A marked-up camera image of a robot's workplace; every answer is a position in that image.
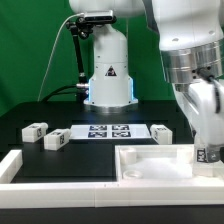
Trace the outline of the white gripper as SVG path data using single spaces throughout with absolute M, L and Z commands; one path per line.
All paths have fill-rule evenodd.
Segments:
M 176 101 L 189 124 L 206 146 L 220 147 L 220 161 L 224 162 L 224 86 L 216 82 L 220 95 L 220 112 L 216 112 L 214 85 L 202 79 L 189 84 L 185 92 L 173 88 Z

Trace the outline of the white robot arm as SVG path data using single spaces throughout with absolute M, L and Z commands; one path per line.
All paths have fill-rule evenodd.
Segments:
M 69 0 L 84 16 L 111 10 L 140 14 L 158 42 L 166 82 L 195 133 L 208 163 L 224 149 L 224 0 Z

